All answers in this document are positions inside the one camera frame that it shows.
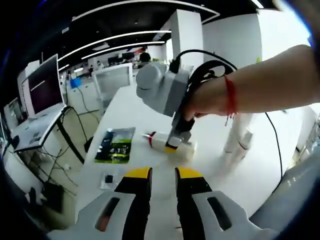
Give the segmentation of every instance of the floor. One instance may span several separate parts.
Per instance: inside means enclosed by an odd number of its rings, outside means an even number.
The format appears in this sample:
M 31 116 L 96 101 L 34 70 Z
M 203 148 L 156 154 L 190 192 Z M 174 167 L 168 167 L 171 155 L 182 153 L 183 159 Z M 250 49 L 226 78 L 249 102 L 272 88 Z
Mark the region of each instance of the floor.
M 93 137 L 98 127 L 98 122 L 93 115 L 100 121 L 101 115 L 99 111 L 79 115 L 88 139 Z M 82 157 L 85 158 L 86 152 L 84 144 L 86 143 L 86 138 L 82 131 L 79 119 L 74 111 L 70 110 L 67 112 L 63 120 L 63 126 L 69 134 L 77 150 L 80 152 Z M 48 207 L 46 207 L 45 209 L 50 216 L 50 222 L 52 226 L 58 229 L 65 229 L 75 223 L 75 195 L 77 194 L 76 176 L 77 173 L 81 170 L 83 164 L 78 160 L 73 151 L 68 147 L 66 140 L 57 127 L 54 129 L 54 133 L 62 147 L 60 155 L 66 149 L 67 150 L 62 156 L 57 158 L 56 164 L 53 166 L 53 170 L 51 172 L 51 181 L 62 185 L 65 188 L 65 192 L 63 196 L 61 213 L 58 213 Z M 65 170 L 64 172 L 59 165 L 63 168 L 68 165 L 70 169 Z

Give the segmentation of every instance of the computer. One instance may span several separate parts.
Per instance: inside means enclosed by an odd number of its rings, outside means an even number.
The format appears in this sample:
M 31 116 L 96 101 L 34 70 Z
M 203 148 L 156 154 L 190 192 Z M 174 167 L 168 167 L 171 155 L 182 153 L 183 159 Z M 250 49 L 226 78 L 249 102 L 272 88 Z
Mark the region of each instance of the computer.
M 19 137 L 15 152 L 42 147 L 67 107 L 60 88 L 57 54 L 44 61 L 21 84 L 20 98 L 28 118 L 12 131 L 13 137 Z

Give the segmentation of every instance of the white table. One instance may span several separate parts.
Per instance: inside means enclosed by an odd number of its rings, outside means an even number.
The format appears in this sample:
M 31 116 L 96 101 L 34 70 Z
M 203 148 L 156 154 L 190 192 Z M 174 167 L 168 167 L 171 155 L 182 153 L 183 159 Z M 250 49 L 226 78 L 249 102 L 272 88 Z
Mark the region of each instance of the white table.
M 293 157 L 300 134 L 301 110 L 290 109 L 287 114 L 275 111 L 270 112 L 269 116 L 277 130 L 284 173 Z M 220 158 L 232 125 L 229 123 L 225 126 L 225 121 L 225 117 L 217 115 L 208 115 L 196 120 L 190 140 L 196 141 L 198 147 L 193 161 L 186 166 L 200 171 L 212 190 L 224 192 L 244 207 L 250 217 L 267 200 L 280 181 L 280 160 L 275 133 L 265 114 L 256 114 L 251 126 L 254 132 L 251 149 L 236 168 L 228 170 Z M 174 166 L 177 163 L 168 162 L 165 154 L 150 148 L 146 139 L 142 137 L 142 134 L 152 131 L 168 133 L 171 122 L 170 117 L 145 105 L 137 97 L 134 85 L 120 88 L 98 126 L 79 174 L 76 215 L 103 193 L 99 185 L 104 171 L 112 172 L 118 169 L 125 172 L 130 168 L 151 166 L 151 212 L 146 236 L 153 238 L 165 230 L 158 237 L 175 239 L 177 235 L 174 236 L 176 233 L 173 232 L 173 228 L 179 226 L 174 177 Z M 107 129 L 129 127 L 136 127 L 129 163 L 95 163 L 98 146 Z M 152 222 L 156 224 L 157 229 L 151 231 L 149 224 Z

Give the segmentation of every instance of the monitor screen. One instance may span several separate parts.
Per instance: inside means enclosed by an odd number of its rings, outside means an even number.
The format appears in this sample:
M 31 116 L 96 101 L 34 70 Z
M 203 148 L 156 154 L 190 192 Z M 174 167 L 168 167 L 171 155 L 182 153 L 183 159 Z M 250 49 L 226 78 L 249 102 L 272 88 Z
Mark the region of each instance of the monitor screen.
M 57 60 L 57 55 L 50 57 L 22 82 L 23 98 L 29 117 L 64 102 Z

